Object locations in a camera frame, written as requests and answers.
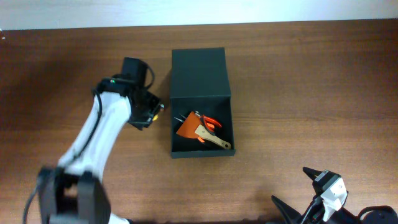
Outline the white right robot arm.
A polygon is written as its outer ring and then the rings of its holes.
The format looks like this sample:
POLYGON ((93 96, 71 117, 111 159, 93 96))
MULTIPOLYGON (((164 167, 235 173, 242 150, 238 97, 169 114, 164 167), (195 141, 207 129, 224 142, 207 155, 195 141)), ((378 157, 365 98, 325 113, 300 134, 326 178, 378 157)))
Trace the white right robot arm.
POLYGON ((349 192, 341 175, 330 170, 304 167, 303 172, 312 180, 315 195, 304 214, 300 214, 276 196, 271 200, 282 215, 281 223, 288 224, 390 224, 397 223, 397 212, 390 206, 366 207, 353 215, 345 204, 349 192))

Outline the small red diagonal cutters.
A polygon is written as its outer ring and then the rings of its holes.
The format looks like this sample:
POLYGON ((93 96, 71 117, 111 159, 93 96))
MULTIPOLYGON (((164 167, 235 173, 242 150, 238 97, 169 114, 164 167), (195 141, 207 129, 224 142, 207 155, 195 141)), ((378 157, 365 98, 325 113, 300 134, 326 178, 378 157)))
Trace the small red diagonal cutters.
POLYGON ((216 119, 201 114, 198 111, 194 111, 194 114, 199 117, 202 125, 211 135, 215 135, 218 131, 222 129, 222 124, 216 119))

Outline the orange scraper wooden handle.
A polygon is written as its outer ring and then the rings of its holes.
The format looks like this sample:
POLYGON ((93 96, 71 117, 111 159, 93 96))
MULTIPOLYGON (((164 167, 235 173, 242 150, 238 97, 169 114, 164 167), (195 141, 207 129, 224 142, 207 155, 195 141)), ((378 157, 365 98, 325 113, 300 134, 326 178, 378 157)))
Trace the orange scraper wooden handle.
POLYGON ((182 123, 176 132, 177 135, 187 139, 197 139, 203 144, 209 141, 223 149, 232 149, 228 141, 216 135, 216 131, 223 127, 216 119, 198 111, 192 111, 187 117, 182 116, 182 119, 177 117, 175 119, 182 123))

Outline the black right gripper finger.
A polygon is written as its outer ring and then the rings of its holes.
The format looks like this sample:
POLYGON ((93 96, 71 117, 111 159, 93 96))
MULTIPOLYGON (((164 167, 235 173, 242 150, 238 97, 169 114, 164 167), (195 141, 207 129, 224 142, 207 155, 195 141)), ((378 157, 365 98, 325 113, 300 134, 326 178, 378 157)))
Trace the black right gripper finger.
POLYGON ((323 172, 315 169, 311 169, 309 167, 303 167, 303 172, 315 182, 318 182, 323 177, 323 172))
POLYGON ((281 213, 282 218, 284 219, 284 224, 300 223, 301 214, 298 211, 296 211, 274 195, 271 196, 271 200, 281 213))

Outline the orange black needle-nose pliers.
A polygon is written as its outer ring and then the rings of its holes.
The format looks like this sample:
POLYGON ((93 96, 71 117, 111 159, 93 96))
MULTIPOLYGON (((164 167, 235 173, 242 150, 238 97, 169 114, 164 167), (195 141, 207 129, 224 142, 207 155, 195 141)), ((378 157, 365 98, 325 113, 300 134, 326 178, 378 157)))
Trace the orange black needle-nose pliers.
POLYGON ((202 144, 205 143, 205 140, 195 133, 197 127, 201 125, 201 122, 194 112, 191 112, 187 117, 181 114, 179 118, 174 117, 174 119, 181 123, 181 127, 179 127, 176 132, 177 135, 187 139, 196 139, 202 144))

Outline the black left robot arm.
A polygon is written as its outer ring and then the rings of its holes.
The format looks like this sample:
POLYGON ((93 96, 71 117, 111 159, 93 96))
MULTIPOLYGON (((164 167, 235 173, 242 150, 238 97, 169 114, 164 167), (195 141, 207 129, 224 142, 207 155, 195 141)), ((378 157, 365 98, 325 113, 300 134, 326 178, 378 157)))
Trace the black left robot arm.
POLYGON ((151 67, 126 57, 122 69, 93 89, 93 107, 81 131, 56 167, 43 167, 33 195, 39 197, 42 223, 131 223, 111 211, 103 172, 125 124, 142 131, 164 108, 149 92, 151 67))

